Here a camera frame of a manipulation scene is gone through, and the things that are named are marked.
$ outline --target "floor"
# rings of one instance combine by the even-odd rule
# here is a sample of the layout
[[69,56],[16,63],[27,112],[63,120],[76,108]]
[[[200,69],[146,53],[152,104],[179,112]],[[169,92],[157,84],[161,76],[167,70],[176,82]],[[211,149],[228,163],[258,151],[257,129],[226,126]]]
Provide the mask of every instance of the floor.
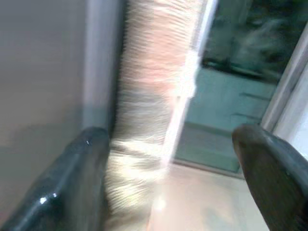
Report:
[[259,123],[277,86],[213,69],[200,68],[186,122],[231,133]]
[[240,168],[231,134],[187,122],[175,158],[231,172]]
[[243,180],[172,165],[150,231],[268,231]]

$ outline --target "glass door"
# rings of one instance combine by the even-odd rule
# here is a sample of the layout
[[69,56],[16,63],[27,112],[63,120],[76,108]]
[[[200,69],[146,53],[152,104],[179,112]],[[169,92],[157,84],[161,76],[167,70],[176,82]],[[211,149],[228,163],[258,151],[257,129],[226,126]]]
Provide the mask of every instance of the glass door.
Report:
[[218,2],[176,159],[238,172],[231,133],[261,123],[306,12],[306,0]]

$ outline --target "wall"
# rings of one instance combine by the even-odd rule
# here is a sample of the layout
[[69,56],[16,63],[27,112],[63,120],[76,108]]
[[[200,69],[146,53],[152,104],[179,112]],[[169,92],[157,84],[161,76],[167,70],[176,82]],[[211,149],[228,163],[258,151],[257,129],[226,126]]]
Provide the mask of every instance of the wall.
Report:
[[308,65],[274,131],[308,158]]
[[80,131],[84,0],[0,7],[0,224]]

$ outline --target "tiled floor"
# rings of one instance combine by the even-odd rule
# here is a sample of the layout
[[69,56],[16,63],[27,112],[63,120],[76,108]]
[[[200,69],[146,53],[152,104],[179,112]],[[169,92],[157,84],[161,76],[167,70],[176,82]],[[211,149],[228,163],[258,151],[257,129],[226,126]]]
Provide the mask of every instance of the tiled floor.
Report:
[[268,231],[243,180],[173,165],[150,231]]

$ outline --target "white door frame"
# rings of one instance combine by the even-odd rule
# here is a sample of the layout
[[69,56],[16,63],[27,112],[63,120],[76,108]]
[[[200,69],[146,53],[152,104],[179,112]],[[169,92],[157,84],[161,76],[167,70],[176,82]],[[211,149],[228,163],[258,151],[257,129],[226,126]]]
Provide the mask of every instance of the white door frame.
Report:
[[284,133],[284,131],[282,130],[283,125],[281,124],[282,121],[280,120],[280,118],[288,102],[290,100],[295,100],[291,96],[300,77],[303,74],[307,62],[308,25],[306,25],[298,41],[298,44],[293,52],[290,62],[286,67],[283,76],[277,86],[276,92],[263,116],[261,126],[264,129],[273,132],[276,127],[280,127],[281,129],[276,131],[276,135],[280,136],[280,133]]
[[273,132],[291,144],[296,144],[299,131],[307,127],[306,117],[308,118],[308,63]]

